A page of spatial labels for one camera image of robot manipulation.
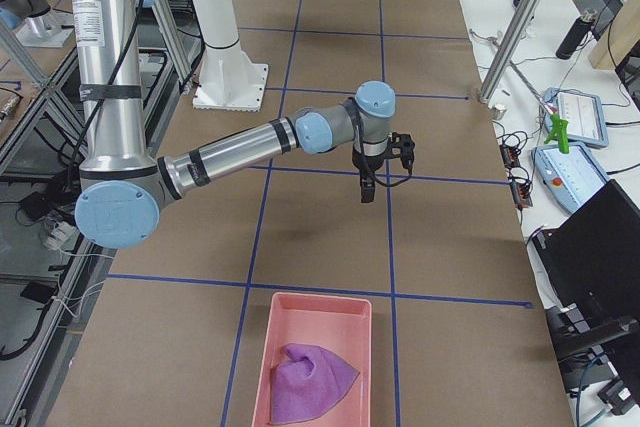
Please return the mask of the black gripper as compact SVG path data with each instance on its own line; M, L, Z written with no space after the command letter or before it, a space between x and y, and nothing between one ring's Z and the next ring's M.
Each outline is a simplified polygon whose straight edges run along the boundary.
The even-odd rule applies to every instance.
M386 154L367 156L352 150L352 163L358 169L360 175L360 195L362 203L372 203L375 200L376 173L383 166Z

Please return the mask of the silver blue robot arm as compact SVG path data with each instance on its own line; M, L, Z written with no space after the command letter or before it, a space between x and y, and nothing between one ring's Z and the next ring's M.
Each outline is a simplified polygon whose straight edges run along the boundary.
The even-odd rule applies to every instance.
M74 217L87 240L135 246L154 232L161 210L192 189L295 149L320 154L351 144L361 199L373 199L375 173L397 139L390 128L396 96L381 81L363 83L333 107L306 107L178 157L152 157L136 31L142 6L143 0L72 0L85 112L81 138L88 147Z

